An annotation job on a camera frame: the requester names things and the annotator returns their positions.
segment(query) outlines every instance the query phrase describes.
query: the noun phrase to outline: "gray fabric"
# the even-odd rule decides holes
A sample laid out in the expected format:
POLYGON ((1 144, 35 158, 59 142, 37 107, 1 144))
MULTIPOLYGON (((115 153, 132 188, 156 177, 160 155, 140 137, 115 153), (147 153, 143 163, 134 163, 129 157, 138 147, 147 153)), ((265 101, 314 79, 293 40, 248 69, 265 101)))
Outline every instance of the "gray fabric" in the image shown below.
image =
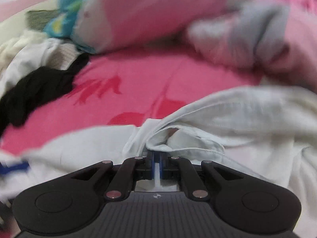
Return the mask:
POLYGON ((229 37, 229 47, 244 49, 247 62, 270 61, 283 50, 289 6, 259 0, 245 4, 229 37))

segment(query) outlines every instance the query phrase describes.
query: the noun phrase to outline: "circular cap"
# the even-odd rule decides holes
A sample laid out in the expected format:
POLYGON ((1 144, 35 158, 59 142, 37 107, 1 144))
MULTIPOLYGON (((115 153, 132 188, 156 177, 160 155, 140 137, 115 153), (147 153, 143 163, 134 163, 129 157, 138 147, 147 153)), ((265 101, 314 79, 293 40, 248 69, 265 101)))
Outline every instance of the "circular cap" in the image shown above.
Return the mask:
POLYGON ((39 196, 36 207, 47 213, 57 213, 66 210, 72 204, 72 197, 65 192, 48 192, 39 196))
POLYGON ((193 192, 193 196, 196 198, 205 198, 208 196, 208 192, 204 190, 196 190, 193 192))
POLYGON ((278 206, 278 199, 267 192, 254 191, 242 197, 243 205, 255 212, 270 212, 278 206))
POLYGON ((106 196, 110 199, 116 199, 121 196, 121 192, 119 191, 108 191, 106 196))

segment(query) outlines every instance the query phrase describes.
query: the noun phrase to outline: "metal pin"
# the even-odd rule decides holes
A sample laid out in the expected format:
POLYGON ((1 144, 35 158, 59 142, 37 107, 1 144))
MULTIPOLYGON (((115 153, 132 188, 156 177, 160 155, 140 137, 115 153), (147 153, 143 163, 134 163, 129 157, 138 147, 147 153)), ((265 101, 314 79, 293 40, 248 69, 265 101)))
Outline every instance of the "metal pin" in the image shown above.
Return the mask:
POLYGON ((208 196, 208 192, 204 190, 196 190, 193 192, 193 196, 196 198, 205 198, 208 196))
POLYGON ((106 196, 110 199, 116 199, 121 196, 121 192, 119 191, 108 191, 106 196))

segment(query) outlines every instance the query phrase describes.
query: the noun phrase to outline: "white garment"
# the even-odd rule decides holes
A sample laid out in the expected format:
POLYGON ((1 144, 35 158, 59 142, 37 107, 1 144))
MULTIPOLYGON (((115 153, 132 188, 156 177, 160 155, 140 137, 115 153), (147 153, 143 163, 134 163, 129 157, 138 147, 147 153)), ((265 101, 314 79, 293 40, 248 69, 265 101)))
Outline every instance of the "white garment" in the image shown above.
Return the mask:
POLYGON ((47 39, 47 34, 25 30, 20 37, 12 38, 0 45, 0 71, 5 70, 13 58, 27 45, 39 44, 47 39))
MULTIPOLYGON (((299 87, 235 88, 162 120, 148 119, 139 128, 98 126, 66 134, 23 155, 31 164, 30 183, 25 178, 15 187, 23 190, 49 179, 48 173, 58 176, 102 160, 120 164, 143 155, 144 145, 192 163, 213 160, 287 187, 302 203, 294 231, 301 238, 316 238, 317 95, 299 87), (46 166, 44 173, 38 165, 46 166)), ((4 192, 5 183, 0 195, 4 192)))
POLYGON ((23 48, 3 73, 0 80, 0 98, 20 79, 40 66, 45 66, 60 43, 60 40, 50 38, 40 44, 29 44, 23 48))

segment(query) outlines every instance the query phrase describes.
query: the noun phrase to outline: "blanket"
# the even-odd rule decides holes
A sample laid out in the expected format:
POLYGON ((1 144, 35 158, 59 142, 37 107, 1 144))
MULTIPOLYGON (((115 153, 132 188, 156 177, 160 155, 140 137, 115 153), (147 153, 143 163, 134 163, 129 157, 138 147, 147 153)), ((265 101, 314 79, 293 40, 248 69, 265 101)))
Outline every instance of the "blanket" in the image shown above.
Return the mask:
MULTIPOLYGON (((162 120, 148 119, 141 127, 95 126, 30 150, 22 159, 31 168, 8 176, 0 184, 0 199, 99 161, 121 164, 143 156, 146 146, 195 164, 213 160, 287 187, 302 203, 294 231, 301 238, 315 238, 316 141, 316 94, 299 87, 234 88, 186 105, 162 120)), ((0 157, 1 162, 12 160, 8 154, 0 157)))
POLYGON ((317 92, 317 17, 276 0, 86 0, 72 39, 103 53, 180 33, 212 64, 317 92))

